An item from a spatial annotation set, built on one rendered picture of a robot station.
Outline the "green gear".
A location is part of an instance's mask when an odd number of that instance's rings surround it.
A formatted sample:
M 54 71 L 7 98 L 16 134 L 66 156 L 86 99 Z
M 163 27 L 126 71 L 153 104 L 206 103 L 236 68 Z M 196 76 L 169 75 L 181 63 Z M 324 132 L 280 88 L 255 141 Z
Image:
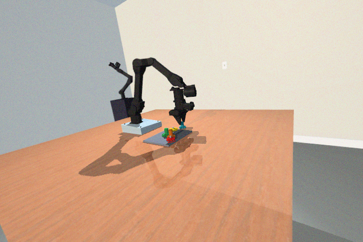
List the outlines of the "green gear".
M 169 135 L 168 128 L 164 128 L 164 132 L 165 133 L 163 133 L 162 136 L 167 137 Z

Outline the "orange gear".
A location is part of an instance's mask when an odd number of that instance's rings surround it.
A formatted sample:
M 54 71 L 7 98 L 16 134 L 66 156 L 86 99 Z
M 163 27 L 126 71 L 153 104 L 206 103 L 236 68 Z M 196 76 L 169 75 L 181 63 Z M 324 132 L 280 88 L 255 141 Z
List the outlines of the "orange gear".
M 168 132 L 169 132 L 169 135 L 167 137 L 169 137 L 169 136 L 175 137 L 175 135 L 173 134 L 172 129 L 168 130 Z

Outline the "teal gear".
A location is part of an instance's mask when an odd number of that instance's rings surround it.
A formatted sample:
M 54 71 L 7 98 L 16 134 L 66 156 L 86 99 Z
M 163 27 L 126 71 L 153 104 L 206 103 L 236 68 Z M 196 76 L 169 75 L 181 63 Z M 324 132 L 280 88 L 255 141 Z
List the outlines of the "teal gear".
M 184 126 L 184 122 L 182 121 L 181 122 L 181 126 L 179 127 L 180 129 L 184 129 L 184 128 L 186 128 L 186 126 Z

